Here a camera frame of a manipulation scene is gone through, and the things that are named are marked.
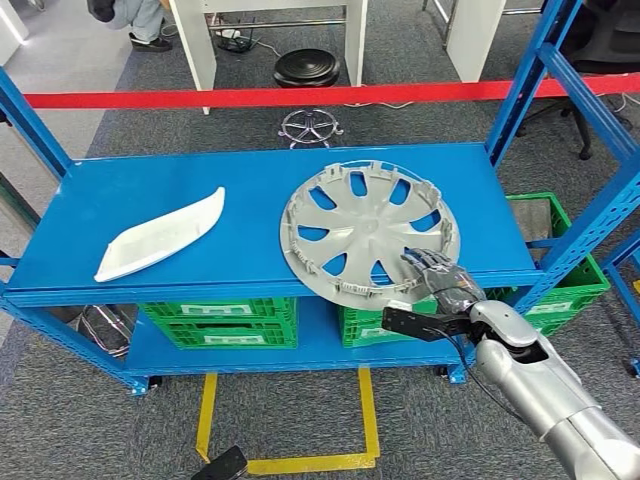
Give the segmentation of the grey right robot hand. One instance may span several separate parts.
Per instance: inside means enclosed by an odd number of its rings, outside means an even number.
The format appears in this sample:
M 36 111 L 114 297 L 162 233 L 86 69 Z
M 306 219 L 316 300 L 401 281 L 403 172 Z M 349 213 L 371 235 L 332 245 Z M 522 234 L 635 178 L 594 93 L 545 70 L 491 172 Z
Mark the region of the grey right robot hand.
M 466 313 L 487 299 L 485 291 L 466 270 L 442 252 L 407 249 L 401 258 L 421 274 L 442 313 Z

